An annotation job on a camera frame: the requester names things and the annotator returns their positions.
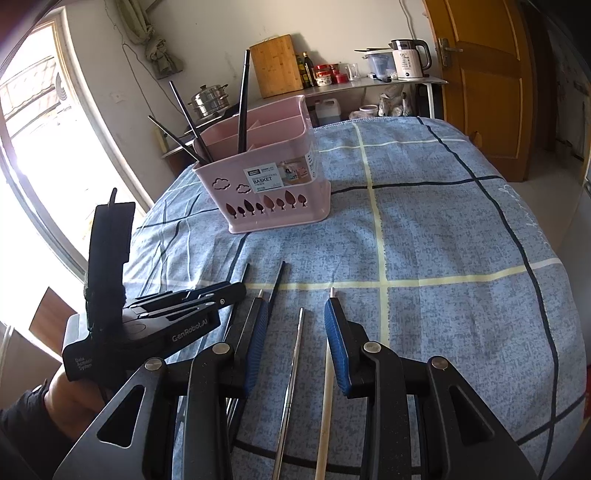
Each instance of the cutting board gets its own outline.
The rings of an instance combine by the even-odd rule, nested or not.
[[[302,90],[291,35],[272,38],[251,47],[259,90],[263,98]]]

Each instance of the wooden door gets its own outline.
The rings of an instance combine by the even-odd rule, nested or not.
[[[443,88],[445,120],[481,140],[480,149],[507,180],[524,180],[534,90],[528,38],[516,0],[424,2],[441,73],[449,82]]]

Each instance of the curtain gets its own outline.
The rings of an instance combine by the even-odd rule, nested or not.
[[[156,78],[163,79],[182,71],[183,61],[167,50],[166,40],[154,31],[138,0],[115,0],[115,4],[129,40],[145,46],[145,57],[152,63]]]

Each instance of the black sleeve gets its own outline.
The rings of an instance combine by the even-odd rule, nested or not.
[[[9,443],[41,480],[51,480],[74,445],[47,413],[43,400],[47,390],[48,382],[45,381],[35,390],[25,392],[7,410],[0,410],[0,458],[4,460],[7,456],[10,461],[18,461],[14,455],[10,455],[6,445]],[[27,477],[19,476],[15,480],[16,478],[20,480]]]

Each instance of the checkered tablecloth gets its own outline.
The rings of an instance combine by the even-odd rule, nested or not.
[[[132,239],[128,297],[236,281],[250,263],[239,319],[260,288],[271,290],[281,260],[289,263],[233,451],[234,478],[271,477],[300,307],[306,324],[282,479],[314,478],[331,286],[370,339],[399,356],[450,359],[547,478],[577,437],[585,354],[566,272],[534,215],[445,122],[379,118],[315,134],[332,184],[323,222],[232,235],[188,169]],[[174,359],[191,358],[222,332]],[[412,400],[410,414],[414,430]],[[364,424],[365,401],[335,386],[327,478],[358,475]],[[182,430],[180,416],[176,460]]]

